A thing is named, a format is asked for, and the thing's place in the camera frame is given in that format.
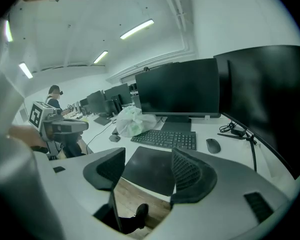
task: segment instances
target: plastic bag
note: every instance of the plastic bag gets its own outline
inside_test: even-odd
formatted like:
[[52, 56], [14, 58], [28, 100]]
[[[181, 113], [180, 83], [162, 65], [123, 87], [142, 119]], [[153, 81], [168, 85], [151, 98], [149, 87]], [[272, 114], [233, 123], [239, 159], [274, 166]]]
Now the plastic bag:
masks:
[[153, 129], [157, 124], [153, 114], [142, 114], [135, 106], [124, 108], [116, 117], [116, 130], [124, 137], [133, 137]]

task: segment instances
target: black shoe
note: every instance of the black shoe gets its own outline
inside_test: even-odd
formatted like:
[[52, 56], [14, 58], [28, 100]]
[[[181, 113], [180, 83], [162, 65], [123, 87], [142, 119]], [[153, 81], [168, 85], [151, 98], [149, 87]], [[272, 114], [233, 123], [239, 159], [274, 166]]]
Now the black shoe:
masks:
[[136, 209], [135, 218], [138, 220], [139, 229], [143, 229], [146, 225], [145, 219], [148, 215], [149, 205], [146, 203], [140, 204], [138, 209]]

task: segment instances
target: fluorescent light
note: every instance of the fluorescent light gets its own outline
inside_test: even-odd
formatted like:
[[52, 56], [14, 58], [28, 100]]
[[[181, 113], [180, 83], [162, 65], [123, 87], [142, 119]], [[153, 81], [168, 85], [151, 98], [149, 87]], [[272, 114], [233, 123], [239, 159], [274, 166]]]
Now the fluorescent light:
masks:
[[6, 36], [6, 39], [8, 40], [8, 42], [13, 41], [11, 31], [10, 31], [10, 24], [9, 24], [8, 20], [5, 22], [5, 36]]
[[125, 33], [124, 35], [120, 36], [121, 39], [126, 39], [127, 37], [131, 36], [132, 34], [136, 33], [139, 30], [142, 30], [146, 27], [148, 27], [149, 25], [155, 23], [152, 19], [149, 19], [148, 21], [142, 23], [139, 26], [136, 26], [135, 28], [131, 29], [130, 31], [128, 31], [127, 33]]
[[30, 79], [33, 78], [32, 74], [30, 73], [27, 65], [25, 63], [20, 63], [19, 64], [20, 69], [25, 73], [25, 75]]
[[94, 64], [98, 63], [107, 53], [108, 53], [107, 50], [101, 53], [101, 55], [98, 58], [96, 58], [96, 60], [94, 61]]

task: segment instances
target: hair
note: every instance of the hair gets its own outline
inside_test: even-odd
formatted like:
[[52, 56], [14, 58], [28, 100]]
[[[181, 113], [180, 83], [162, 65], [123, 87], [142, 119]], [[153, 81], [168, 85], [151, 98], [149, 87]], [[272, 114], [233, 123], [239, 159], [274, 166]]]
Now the hair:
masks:
[[51, 94], [55, 89], [58, 89], [60, 91], [60, 88], [58, 85], [52, 85], [49, 89], [49, 93], [48, 94]]

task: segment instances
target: wooden floor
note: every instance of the wooden floor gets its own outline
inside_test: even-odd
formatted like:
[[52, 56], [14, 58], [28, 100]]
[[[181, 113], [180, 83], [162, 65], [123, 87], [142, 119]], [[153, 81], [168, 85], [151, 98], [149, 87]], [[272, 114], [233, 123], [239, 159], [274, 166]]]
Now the wooden floor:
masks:
[[130, 218], [136, 214], [141, 204], [149, 205], [145, 227], [128, 234], [134, 239], [144, 239], [169, 214], [171, 207], [166, 201], [149, 195], [121, 178], [114, 189], [116, 208], [119, 217]]

